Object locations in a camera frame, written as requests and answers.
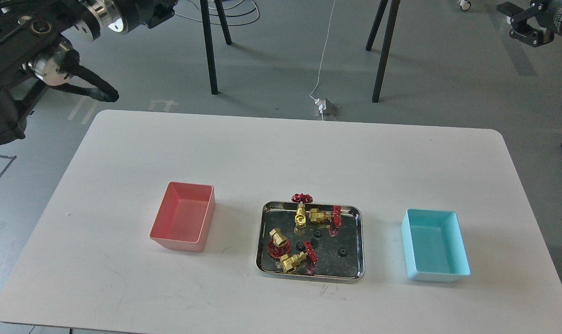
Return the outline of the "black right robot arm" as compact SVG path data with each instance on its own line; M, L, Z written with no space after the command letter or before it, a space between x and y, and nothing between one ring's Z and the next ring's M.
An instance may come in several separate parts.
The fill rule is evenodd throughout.
M527 9L504 2L496 10L509 19L510 38L523 44L540 47L562 37L562 0L532 0Z

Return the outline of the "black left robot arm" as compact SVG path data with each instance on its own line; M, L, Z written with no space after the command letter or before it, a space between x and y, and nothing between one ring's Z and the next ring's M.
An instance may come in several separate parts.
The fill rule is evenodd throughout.
M170 19L175 0L0 0L0 145L24 139L27 117L46 89L118 101L119 93L82 66L65 38L76 29L88 40L103 28L120 34Z

